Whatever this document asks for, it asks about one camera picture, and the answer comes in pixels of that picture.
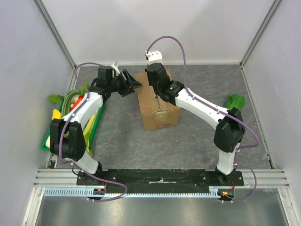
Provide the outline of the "brown cardboard express box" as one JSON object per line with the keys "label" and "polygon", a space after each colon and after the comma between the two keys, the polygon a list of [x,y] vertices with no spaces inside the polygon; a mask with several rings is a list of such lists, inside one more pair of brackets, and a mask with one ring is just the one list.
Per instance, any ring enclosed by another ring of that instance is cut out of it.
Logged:
{"label": "brown cardboard express box", "polygon": [[164,102],[149,85],[147,73],[135,74],[135,79],[143,86],[137,89],[139,107],[145,131],[176,126],[180,108]]}

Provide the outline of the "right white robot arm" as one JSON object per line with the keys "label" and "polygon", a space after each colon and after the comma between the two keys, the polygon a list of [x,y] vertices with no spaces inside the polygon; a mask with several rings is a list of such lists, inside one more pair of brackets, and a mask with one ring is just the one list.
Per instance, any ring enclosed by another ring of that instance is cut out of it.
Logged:
{"label": "right white robot arm", "polygon": [[169,78],[161,63],[147,65],[145,71],[149,85],[163,101],[195,114],[215,129],[214,144],[219,149],[215,179],[218,184],[227,185],[232,180],[235,151],[246,130],[243,125],[220,111],[239,120],[242,120],[241,112],[236,108],[228,112],[226,108],[216,106],[191,90],[186,90],[181,82]]}

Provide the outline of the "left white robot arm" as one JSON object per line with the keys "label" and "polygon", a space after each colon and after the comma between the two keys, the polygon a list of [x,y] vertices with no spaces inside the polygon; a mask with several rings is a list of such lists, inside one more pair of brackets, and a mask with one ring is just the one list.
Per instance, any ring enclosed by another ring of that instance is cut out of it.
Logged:
{"label": "left white robot arm", "polygon": [[62,119],[51,121],[50,152],[74,162],[81,170],[88,172],[87,180],[91,184],[99,185],[103,181],[103,173],[98,171],[100,163],[86,151],[83,129],[112,93],[117,92],[124,97],[142,86],[126,69],[119,72],[116,67],[99,66],[97,78],[81,102]]}

